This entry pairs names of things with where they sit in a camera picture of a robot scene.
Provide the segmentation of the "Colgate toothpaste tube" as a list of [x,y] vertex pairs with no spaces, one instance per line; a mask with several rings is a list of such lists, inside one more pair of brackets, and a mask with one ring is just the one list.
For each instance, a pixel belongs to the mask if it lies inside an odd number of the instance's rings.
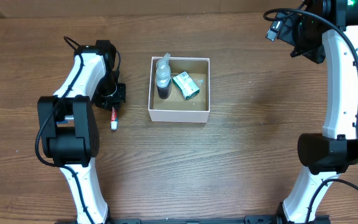
[[111,110],[111,129],[112,130],[116,130],[118,126],[118,122],[117,122],[117,111],[114,107],[112,107]]

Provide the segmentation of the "clear soap pump bottle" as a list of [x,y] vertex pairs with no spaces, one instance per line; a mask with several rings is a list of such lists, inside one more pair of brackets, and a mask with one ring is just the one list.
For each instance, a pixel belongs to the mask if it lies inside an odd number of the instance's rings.
[[172,78],[171,68],[169,66],[170,54],[166,53],[161,59],[157,61],[157,69],[155,74],[155,81],[157,85],[157,92],[161,99],[167,99],[171,92]]

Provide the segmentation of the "white cardboard box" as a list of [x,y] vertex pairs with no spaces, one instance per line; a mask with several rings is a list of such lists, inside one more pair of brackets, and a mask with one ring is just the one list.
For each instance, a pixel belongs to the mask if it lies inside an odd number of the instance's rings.
[[210,62],[208,58],[172,57],[169,66],[172,75],[187,72],[200,88],[193,98],[184,99],[177,86],[167,99],[158,96],[155,72],[160,57],[152,57],[150,66],[150,82],[148,110],[154,122],[206,123],[211,111]]

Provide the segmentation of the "green white soap packet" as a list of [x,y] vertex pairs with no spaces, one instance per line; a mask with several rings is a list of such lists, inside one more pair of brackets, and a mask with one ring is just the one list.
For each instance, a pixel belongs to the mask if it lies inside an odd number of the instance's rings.
[[181,91],[185,100],[194,98],[200,92],[200,88],[187,72],[182,72],[174,76],[173,82]]

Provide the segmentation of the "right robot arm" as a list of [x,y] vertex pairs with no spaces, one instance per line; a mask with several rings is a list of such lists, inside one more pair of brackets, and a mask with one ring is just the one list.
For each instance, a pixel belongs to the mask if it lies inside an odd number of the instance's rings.
[[330,185],[358,164],[358,0],[303,1],[274,11],[267,33],[302,55],[326,63],[327,110],[321,133],[298,138],[301,171],[275,223],[328,223],[316,210]]

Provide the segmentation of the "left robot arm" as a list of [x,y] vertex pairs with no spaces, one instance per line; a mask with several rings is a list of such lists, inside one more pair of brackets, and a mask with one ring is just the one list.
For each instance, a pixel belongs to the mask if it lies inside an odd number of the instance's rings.
[[74,50],[73,68],[53,95],[37,102],[35,154],[65,176],[76,207],[75,223],[112,223],[96,173],[100,137],[93,107],[109,111],[111,129],[117,129],[117,111],[126,100],[126,86],[119,83],[121,56],[109,40],[80,45],[64,39]]

